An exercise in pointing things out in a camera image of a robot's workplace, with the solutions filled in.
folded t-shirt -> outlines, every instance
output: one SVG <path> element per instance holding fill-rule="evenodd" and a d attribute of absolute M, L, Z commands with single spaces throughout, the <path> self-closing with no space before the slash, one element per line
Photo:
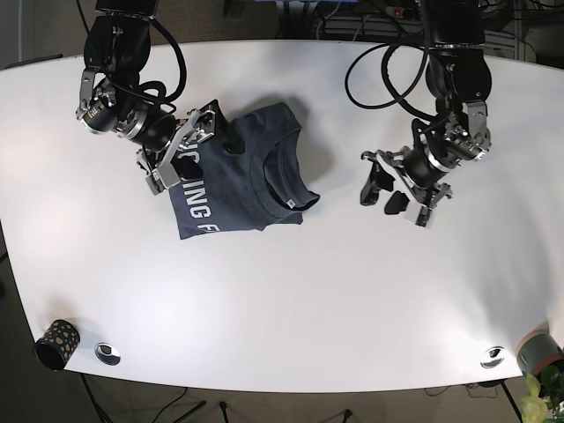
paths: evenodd
<path fill-rule="evenodd" d="M 231 154 L 211 138 L 191 145 L 189 155 L 204 171 L 198 180 L 169 190 L 181 239 L 225 231 L 262 231 L 277 223 L 301 224 L 319 201 L 300 178 L 296 146 L 301 126 L 285 103 L 235 119 L 226 135 L 243 154 Z"/>

patterned cup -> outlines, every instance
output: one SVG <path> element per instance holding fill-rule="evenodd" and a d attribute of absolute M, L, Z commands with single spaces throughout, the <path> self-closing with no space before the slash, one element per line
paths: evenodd
<path fill-rule="evenodd" d="M 78 331 L 64 320 L 55 320 L 37 340 L 33 352 L 51 370 L 63 370 L 80 343 Z"/>

robotic arm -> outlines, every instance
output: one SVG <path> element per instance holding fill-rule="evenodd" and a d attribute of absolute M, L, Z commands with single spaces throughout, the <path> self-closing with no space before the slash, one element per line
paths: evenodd
<path fill-rule="evenodd" d="M 202 110 L 192 110 L 186 119 L 174 118 L 172 102 L 186 85 L 186 64 L 173 36 L 154 18 L 157 2 L 98 0 L 96 11 L 103 15 L 96 19 L 86 40 L 77 109 L 77 119 L 93 134 L 113 131 L 141 146 L 137 163 L 147 173 L 155 195 L 181 180 L 202 176 L 201 168 L 188 154 L 182 157 L 175 153 L 213 137 L 217 121 L 223 117 L 214 101 Z M 170 95 L 162 82 L 140 84 L 140 72 L 151 50 L 150 25 L 167 39 L 178 61 L 180 81 Z M 104 78 L 96 83 L 99 74 Z M 163 110 L 163 106 L 172 111 Z"/>
<path fill-rule="evenodd" d="M 406 212 L 406 217 L 418 226 L 427 225 L 441 199 L 452 197 L 450 186 L 439 180 L 464 161 L 480 160 L 491 146 L 486 99 L 492 89 L 492 76 L 478 48 L 485 42 L 478 0 L 422 1 L 431 37 L 427 87 L 436 98 L 437 115 L 426 115 L 405 100 L 397 101 L 418 117 L 412 121 L 413 148 L 364 152 L 362 159 L 372 161 L 373 167 L 360 194 L 362 205 L 373 205 L 382 189 L 394 191 L 395 178 L 382 164 L 391 167 L 408 195 L 394 192 L 384 212 Z M 384 82 L 396 98 L 399 94 L 385 72 L 398 47 L 391 46 L 382 61 Z"/>

black cable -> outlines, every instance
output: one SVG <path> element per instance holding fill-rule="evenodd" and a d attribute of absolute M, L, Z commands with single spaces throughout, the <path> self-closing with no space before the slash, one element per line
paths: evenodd
<path fill-rule="evenodd" d="M 317 5 L 317 7 L 315 8 L 315 12 L 319 15 L 319 18 L 320 18 L 321 21 L 322 21 L 321 30 L 323 31 L 323 33 L 326 33 L 326 32 L 325 32 L 325 27 L 327 26 L 327 19 L 325 19 L 325 15 L 323 15 L 323 14 L 321 13 L 321 11 L 319 10 L 319 5 Z"/>
<path fill-rule="evenodd" d="M 165 405 L 162 409 L 160 409 L 159 413 L 155 416 L 155 418 L 152 420 L 152 423 L 155 423 L 155 421 L 157 421 L 157 419 L 159 418 L 159 416 L 168 408 L 170 407 L 172 404 L 174 404 L 176 401 L 180 400 L 182 397 L 184 397 L 186 395 L 186 392 L 188 392 L 188 388 L 184 388 L 184 391 L 182 392 L 182 394 L 172 400 L 170 403 L 168 403 L 167 405 Z"/>
<path fill-rule="evenodd" d="M 537 0 L 529 0 L 531 3 L 533 4 L 538 4 L 539 6 L 543 6 L 543 7 L 547 7 L 549 9 L 560 9 L 562 7 L 564 7 L 564 4 L 544 4 L 544 3 L 540 3 Z"/>
<path fill-rule="evenodd" d="M 227 404 L 224 403 L 223 401 L 221 401 L 219 403 L 219 408 L 221 409 L 221 412 L 223 413 L 223 420 L 225 421 L 225 423 L 229 423 L 229 418 L 227 417 Z"/>
<path fill-rule="evenodd" d="M 450 113 L 446 113 L 445 115 L 437 115 L 431 124 L 427 126 L 424 130 L 421 131 L 422 134 L 426 134 L 431 130 L 435 130 L 440 126 L 444 125 L 449 120 Z"/>
<path fill-rule="evenodd" d="M 157 98 L 164 99 L 167 95 L 167 87 L 160 81 L 149 81 L 144 82 L 139 86 L 139 90 L 142 93 L 146 93 L 148 90 L 155 90 L 157 94 Z"/>
<path fill-rule="evenodd" d="M 176 54 L 176 60 L 178 61 L 178 66 L 180 68 L 180 80 L 178 81 L 176 90 L 174 91 L 174 93 L 165 97 L 166 103 L 172 103 L 181 96 L 184 88 L 186 88 L 186 80 L 188 75 L 188 71 L 186 70 L 186 61 L 184 60 L 184 55 L 182 54 L 180 46 L 178 45 L 172 34 L 167 31 L 167 29 L 163 25 L 161 25 L 156 18 L 150 19 L 150 22 L 154 26 L 154 28 L 159 31 L 163 37 L 165 37 L 170 46 L 173 48 L 174 53 Z"/>
<path fill-rule="evenodd" d="M 139 92 L 137 92 L 137 91 L 135 91 L 131 88 L 128 88 L 124 85 L 121 85 L 121 84 L 115 82 L 115 80 L 112 79 L 111 76 L 109 76 L 109 75 L 106 75 L 106 78 L 108 79 L 109 83 L 111 85 L 113 85 L 115 88 L 117 88 L 118 90 L 121 90 L 121 91 L 123 91 L 123 92 L 125 92 L 129 95 L 132 95 L 134 97 L 138 97 L 139 99 L 145 100 L 145 101 L 147 101 L 148 103 L 151 103 L 151 104 L 155 104 L 155 105 L 165 104 L 165 105 L 167 105 L 171 108 L 173 107 L 173 105 L 171 103 L 165 102 L 164 99 L 160 100 L 159 97 L 155 97 L 155 96 L 147 94 L 147 93 L 139 93 Z"/>
<path fill-rule="evenodd" d="M 180 416 L 178 419 L 176 419 L 173 423 L 181 423 L 181 421 L 187 419 L 188 417 L 190 417 L 192 414 L 194 414 L 195 412 L 197 412 L 200 408 L 202 408 L 205 405 L 205 401 L 200 401 L 194 408 L 192 408 L 190 411 L 185 412 L 182 416 Z"/>
<path fill-rule="evenodd" d="M 497 32 L 497 33 L 506 33 L 506 34 L 508 34 L 508 35 L 511 35 L 511 36 L 512 36 L 513 38 L 515 38 L 517 41 L 520 41 L 520 42 L 522 42 L 523 44 L 526 44 L 527 46 L 529 46 L 529 47 L 531 48 L 531 50 L 533 51 L 533 53 L 538 56 L 537 50 L 535 50 L 535 48 L 532 47 L 532 44 L 530 44 L 528 41 L 525 41 L 525 40 L 523 40 L 523 39 L 517 37 L 514 33 L 511 33 L 510 31 L 496 31 L 496 32 Z"/>
<path fill-rule="evenodd" d="M 94 394 L 90 390 L 90 385 L 88 384 L 88 381 L 86 380 L 85 374 L 81 373 L 80 378 L 82 379 L 82 383 L 85 385 L 86 392 L 88 393 L 88 397 L 90 398 L 90 402 L 92 403 L 94 410 L 96 410 L 96 414 L 98 414 L 98 418 L 100 419 L 100 422 L 101 423 L 113 423 L 112 419 L 110 419 L 108 417 L 106 412 L 104 412 L 104 410 L 102 410 L 102 407 L 100 407 L 100 405 L 96 402 L 96 398 L 94 398 Z"/>
<path fill-rule="evenodd" d="M 444 390 L 442 390 L 441 392 L 439 392 L 439 393 L 437 393 L 437 394 L 429 394 L 429 393 L 427 392 L 428 388 L 425 388 L 425 394 L 426 394 L 428 397 L 438 397 L 438 396 L 444 394 L 444 393 L 445 393 L 447 390 L 449 390 L 449 389 L 450 389 L 450 386 L 447 386 Z"/>
<path fill-rule="evenodd" d="M 513 17 L 513 20 L 542 20 L 542 19 L 550 19 L 553 18 L 554 16 L 558 16 L 561 15 L 562 13 L 564 13 L 564 9 L 552 9 L 550 11 L 530 11 L 531 15 L 532 14 L 542 14 L 543 16 L 531 16 L 529 18 L 515 18 Z"/>
<path fill-rule="evenodd" d="M 394 42 L 394 43 L 390 43 L 390 44 L 381 44 L 379 46 L 372 47 L 369 50 L 362 53 L 360 56 L 358 56 L 356 58 L 356 60 L 354 62 L 352 62 L 352 65 L 348 69 L 348 71 L 346 72 L 346 76 L 345 76 L 346 95 L 349 98 L 349 100 L 355 106 L 357 106 L 358 108 L 363 108 L 365 110 L 378 110 L 378 109 L 382 109 L 382 108 L 388 108 L 389 106 L 397 104 L 399 101 L 401 101 L 405 97 L 407 97 L 415 89 L 415 87 L 417 86 L 417 84 L 421 80 L 421 77 L 423 76 L 423 73 L 425 72 L 425 66 L 427 64 L 427 59 L 429 57 L 429 49 L 431 48 L 431 31 L 429 30 L 429 23 L 428 23 L 427 0 L 421 1 L 421 9 L 422 9 L 423 27 L 425 29 L 425 45 L 424 45 L 424 49 L 423 49 L 423 57 L 421 58 L 421 64 L 419 66 L 419 70 L 418 70 L 417 75 L 416 75 L 415 79 L 413 80 L 412 84 L 409 86 L 409 88 L 407 88 L 407 90 L 403 94 L 398 95 L 397 98 L 395 98 L 392 101 L 388 101 L 387 103 L 376 104 L 376 105 L 366 105 L 366 104 L 360 103 L 359 101 L 356 101 L 356 99 L 354 99 L 353 95 L 351 94 L 351 90 L 349 89 L 349 78 L 350 78 L 351 72 L 353 71 L 356 64 L 364 56 L 372 53 L 373 51 L 377 50 L 378 48 L 384 48 L 384 47 L 390 47 L 390 46 L 401 46 L 402 43 L 401 42 Z"/>
<path fill-rule="evenodd" d="M 278 31 L 274 35 L 274 40 L 277 40 L 280 35 L 282 35 L 282 24 L 278 24 Z"/>
<path fill-rule="evenodd" d="M 504 3 L 505 3 L 505 7 L 503 7 L 503 9 L 506 9 L 509 6 L 508 0 L 500 0 L 497 3 L 490 3 L 488 0 L 484 0 L 484 1 L 487 3 L 487 7 L 496 7 L 496 6 L 499 6 L 500 4 L 504 4 Z"/>
<path fill-rule="evenodd" d="M 407 44 L 405 44 L 405 46 L 406 47 L 413 47 L 413 48 L 416 48 L 418 50 L 422 50 L 422 48 L 419 47 L 419 46 L 410 46 L 410 45 L 407 45 Z M 392 55 L 394 54 L 394 52 L 398 48 L 399 48 L 399 46 L 391 46 L 390 48 L 388 48 L 386 50 L 386 52 L 384 53 L 384 57 L 382 59 L 382 79 L 384 81 L 384 85 L 386 85 L 386 88 L 388 89 L 388 91 L 390 92 L 391 96 L 394 99 L 399 97 L 399 93 L 397 92 L 397 90 L 393 86 L 393 84 L 391 83 L 390 75 L 388 73 L 388 63 L 390 62 L 390 58 L 392 57 Z M 406 99 L 399 100 L 397 102 L 397 104 L 399 104 L 407 113 L 409 113 L 410 115 L 413 115 L 415 117 L 418 117 L 419 119 L 422 119 L 422 120 L 428 121 L 428 122 L 432 122 L 434 120 L 434 116 L 428 115 L 427 113 L 418 110 L 417 108 L 415 108 L 414 106 L 409 104 Z"/>
<path fill-rule="evenodd" d="M 468 383 L 467 385 L 464 385 L 464 387 L 466 388 L 466 393 L 468 394 L 468 398 L 472 398 L 472 399 L 480 399 L 480 398 L 496 399 L 497 398 L 497 396 L 498 396 L 497 386 L 493 387 L 495 389 L 495 395 L 493 397 L 490 397 L 489 395 L 473 396 L 472 393 L 471 393 L 471 390 L 475 390 L 478 386 L 480 386 L 478 383 Z"/>
<path fill-rule="evenodd" d="M 505 384 L 505 381 L 501 381 L 501 387 L 503 388 L 503 392 L 505 392 L 505 395 L 507 396 L 509 402 L 511 403 L 511 407 L 513 407 L 513 411 L 515 412 L 517 418 L 519 419 L 519 421 L 521 423 L 523 423 L 523 416 L 521 415 L 521 412 L 519 411 L 519 407 L 517 407 L 517 404 L 515 404 L 513 396 L 511 395 L 511 392 L 509 392 L 508 387 Z"/>
<path fill-rule="evenodd" d="M 80 0 L 77 0 L 77 8 L 78 13 L 80 14 L 80 19 L 82 20 L 82 25 L 85 28 L 86 36 L 90 37 L 90 29 L 88 28 L 88 24 L 86 23 L 85 13 L 82 10 L 82 4 L 80 4 Z"/>

gray pot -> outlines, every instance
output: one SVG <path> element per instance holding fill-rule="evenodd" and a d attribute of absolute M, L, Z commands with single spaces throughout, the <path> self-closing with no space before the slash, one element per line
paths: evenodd
<path fill-rule="evenodd" d="M 517 364 L 523 373 L 534 376 L 551 364 L 562 371 L 564 353 L 547 330 L 535 330 L 527 335 L 516 348 Z"/>

